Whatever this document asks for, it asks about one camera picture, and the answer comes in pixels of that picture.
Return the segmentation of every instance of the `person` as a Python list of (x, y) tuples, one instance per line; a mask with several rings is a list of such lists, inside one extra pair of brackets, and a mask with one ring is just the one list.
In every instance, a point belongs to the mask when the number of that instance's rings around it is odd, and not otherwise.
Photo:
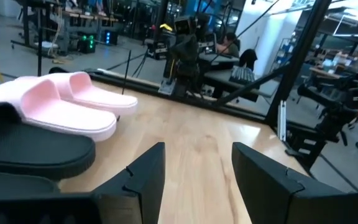
[(235, 33), (228, 32), (224, 36), (223, 44), (216, 44), (216, 49), (219, 53), (227, 54), (233, 57), (239, 57), (239, 41)]

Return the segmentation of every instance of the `wooden floor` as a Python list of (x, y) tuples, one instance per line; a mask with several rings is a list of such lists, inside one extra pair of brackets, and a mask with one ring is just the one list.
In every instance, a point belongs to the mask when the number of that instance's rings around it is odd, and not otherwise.
[[(120, 92), (114, 86), (97, 85)], [(166, 176), (159, 223), (250, 223), (232, 169), (233, 142), (243, 142), (303, 172), (267, 126), (133, 91), (126, 94), (138, 97), (137, 113), (120, 119), (114, 136), (97, 143), (92, 167), (62, 181), (62, 191), (91, 191), (156, 142), (165, 142)]]

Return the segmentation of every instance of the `chair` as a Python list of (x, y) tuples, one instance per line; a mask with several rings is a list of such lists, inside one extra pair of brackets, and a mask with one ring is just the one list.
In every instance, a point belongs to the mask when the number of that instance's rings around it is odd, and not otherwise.
[(247, 68), (250, 68), (252, 71), (254, 71), (256, 60), (258, 60), (258, 56), (256, 55), (255, 50), (247, 49), (240, 56), (239, 67), (246, 66)]

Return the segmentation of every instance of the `desk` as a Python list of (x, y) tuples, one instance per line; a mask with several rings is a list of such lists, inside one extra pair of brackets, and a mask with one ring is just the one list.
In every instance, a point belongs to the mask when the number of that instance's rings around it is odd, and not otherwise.
[[(14, 40), (11, 40), (12, 44), (21, 45), (23, 47), (34, 48), (30, 45), (30, 35), (29, 35), (29, 15), (28, 8), (34, 7), (37, 9), (45, 9), (45, 17), (42, 20), (45, 21), (45, 27), (49, 26), (50, 21), (50, 6), (63, 6), (62, 3), (57, 3), (55, 0), (15, 0), (19, 5), (22, 6), (23, 10), (23, 38), (24, 43), (20, 43)], [(49, 40), (49, 31), (46, 31), (47, 40)]]
[[(216, 57), (216, 54), (206, 54), (206, 53), (200, 53), (199, 58), (207, 61), (212, 61)], [(222, 62), (239, 62), (240, 59), (236, 57), (227, 58), (223, 56), (218, 56), (213, 62), (222, 63)]]
[[(203, 83), (215, 87), (213, 96), (214, 98), (220, 97), (217, 96), (220, 95), (220, 91), (227, 91), (231, 93), (243, 87), (243, 85), (241, 84), (229, 81), (231, 72), (232, 70), (223, 70), (207, 72), (204, 74)], [(267, 93), (261, 92), (258, 89), (253, 89), (250, 93), (242, 95), (241, 97), (256, 102), (259, 95), (267, 98), (270, 98), (272, 96)]]
[[(121, 88), (93, 83), (121, 93)], [(156, 142), (164, 141), (165, 186), (159, 223), (251, 224), (234, 176), (233, 141), (305, 173), (266, 125), (131, 90), (125, 93), (139, 99), (137, 112), (122, 117), (116, 133), (97, 143), (96, 160), (86, 172), (59, 183), (62, 192), (89, 192)]]
[(334, 74), (334, 73), (328, 73), (320, 68), (311, 67), (310, 70), (312, 71), (312, 75), (317, 75), (318, 77), (323, 78), (341, 78), (342, 76)]

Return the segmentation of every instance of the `black metal frame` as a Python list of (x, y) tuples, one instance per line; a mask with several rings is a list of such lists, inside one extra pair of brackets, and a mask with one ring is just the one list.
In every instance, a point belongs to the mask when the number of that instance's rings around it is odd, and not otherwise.
[[(30, 49), (34, 49), (37, 51), (37, 76), (40, 77), (42, 75), (42, 41), (45, 30), (45, 36), (47, 40), (49, 40), (49, 30), (43, 29), (49, 26), (50, 23), (50, 7), (53, 6), (63, 6), (62, 4), (57, 3), (56, 1), (50, 0), (41, 0), (41, 1), (31, 1), (24, 0), (22, 5), (22, 13), (23, 13), (23, 38), (24, 43), (18, 42), (16, 40), (11, 40), (12, 49), (14, 45), (20, 45), (22, 47), (27, 47)], [(30, 45), (30, 35), (29, 35), (29, 15), (28, 8), (33, 7), (37, 11), (37, 20), (38, 20), (38, 46), (33, 47)]]
[[(158, 92), (159, 89), (158, 84), (153, 85), (152, 83), (142, 82), (141, 80), (128, 79), (126, 80), (125, 86), (126, 88), (141, 93), (145, 93), (148, 95), (157, 96), (168, 100), (177, 101), (180, 103), (185, 103), (191, 106), (197, 106), (199, 108), (204, 108), (218, 113), (224, 113), (243, 119), (248, 119), (251, 121), (256, 121), (270, 126), (275, 131), (275, 128), (277, 127), (278, 106), (281, 101), (287, 100), (289, 93), (292, 89), (292, 86), (295, 82), (295, 79), (297, 78), (300, 72), (301, 65), (303, 64), (306, 54), (310, 49), (313, 39), (317, 34), (318, 27), (320, 23), (323, 21), (330, 3), (331, 0), (315, 1), (309, 19), (298, 41), (298, 45), (294, 49), (294, 55), (297, 55), (297, 57), (293, 57), (290, 60), (288, 66), (277, 70), (274, 74), (260, 78), (256, 82), (236, 90), (235, 92), (231, 93), (229, 96), (220, 98), (216, 101), (206, 102), (205, 99), (201, 99), (191, 95), (187, 97), (179, 97), (179, 96), (168, 96), (168, 95), (161, 94)], [(98, 82), (103, 82), (116, 86), (123, 86), (124, 84), (123, 77), (117, 75), (103, 74), (100, 71), (94, 71), (94, 72), (89, 71), (89, 74), (91, 75), (91, 78), (93, 80)], [(227, 102), (237, 98), (240, 95), (243, 95), (244, 93), (249, 92), (251, 89), (260, 86), (264, 82), (267, 82), (280, 74), (283, 74), (284, 78), (282, 79), (282, 81), (278, 86), (277, 93), (274, 96), (274, 99), (272, 101), (272, 104), (270, 105), (267, 114), (256, 113), (253, 111), (244, 110), (242, 108), (238, 108), (226, 104)], [(309, 172), (309, 174), (310, 174), (310, 167), (313, 164), (314, 160), (316, 159), (316, 155), (318, 156), (318, 154), (321, 152), (326, 141), (338, 141), (338, 139), (336, 138), (326, 139), (326, 136), (324, 136), (322, 133), (317, 132), (315, 128), (305, 126), (303, 124), (298, 124), (292, 121), (287, 121), (287, 131), (291, 133), (296, 133), (297, 136), (301, 136), (300, 139), (302, 139), (302, 142), (297, 143), (296, 145), (297, 148), (303, 146), (304, 148), (310, 149), (310, 151), (314, 151), (313, 155), (311, 156), (311, 159), (295, 156), (298, 162), (303, 166), (305, 171)], [(306, 144), (303, 142), (305, 139), (313, 139), (316, 141), (316, 144), (315, 145)], [(292, 142), (285, 142), (285, 144), (288, 146), (289, 151), (293, 151), (292, 155), (293, 156), (294, 154), (296, 155), (296, 150), (299, 149), (292, 150), (291, 149), (291, 147), (293, 147), (291, 146)]]

